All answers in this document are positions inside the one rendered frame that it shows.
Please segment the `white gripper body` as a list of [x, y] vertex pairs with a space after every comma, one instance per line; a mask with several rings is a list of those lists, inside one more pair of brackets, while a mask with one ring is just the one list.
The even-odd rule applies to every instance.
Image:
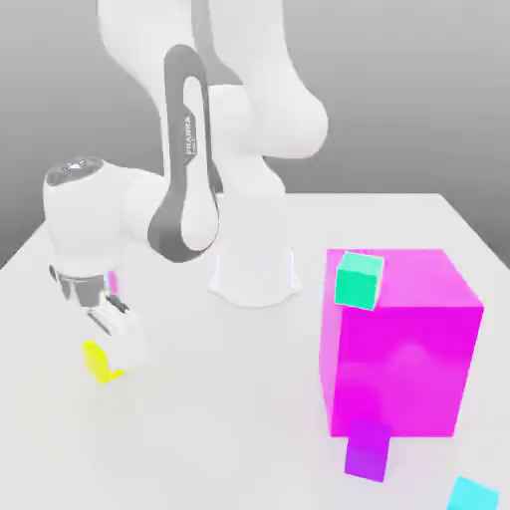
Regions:
[[129, 371], [147, 360], [145, 335], [135, 312], [100, 305], [90, 309], [88, 316], [99, 328], [94, 342], [106, 355], [110, 371]]

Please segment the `small yellow cube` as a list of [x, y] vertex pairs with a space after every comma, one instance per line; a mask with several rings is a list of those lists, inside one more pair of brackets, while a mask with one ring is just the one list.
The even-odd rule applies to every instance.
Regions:
[[100, 384], [112, 382], [125, 374], [122, 369], [110, 369], [106, 353], [94, 341], [83, 343], [83, 354], [88, 371]]

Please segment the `small green cube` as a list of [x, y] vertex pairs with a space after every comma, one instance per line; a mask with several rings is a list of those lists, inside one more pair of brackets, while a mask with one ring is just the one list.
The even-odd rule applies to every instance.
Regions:
[[346, 251], [336, 270], [336, 305], [373, 311], [383, 279], [382, 256]]

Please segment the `small purple cube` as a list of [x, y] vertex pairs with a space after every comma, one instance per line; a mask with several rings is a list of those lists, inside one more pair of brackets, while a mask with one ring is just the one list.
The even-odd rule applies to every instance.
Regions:
[[390, 440], [390, 428], [380, 422], [356, 419], [351, 423], [345, 473], [383, 482]]

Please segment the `small cyan cube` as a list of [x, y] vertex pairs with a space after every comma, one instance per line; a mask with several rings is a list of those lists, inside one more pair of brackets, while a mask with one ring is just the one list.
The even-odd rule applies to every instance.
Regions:
[[499, 497], [499, 491], [458, 476], [448, 500], [447, 510], [496, 510]]

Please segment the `large magenta box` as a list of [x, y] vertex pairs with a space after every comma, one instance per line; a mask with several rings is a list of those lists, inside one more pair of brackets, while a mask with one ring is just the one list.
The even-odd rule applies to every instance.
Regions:
[[357, 418], [400, 437], [453, 434], [484, 307], [439, 249], [380, 249], [372, 311], [335, 304], [343, 249], [326, 251], [319, 373], [329, 433]]

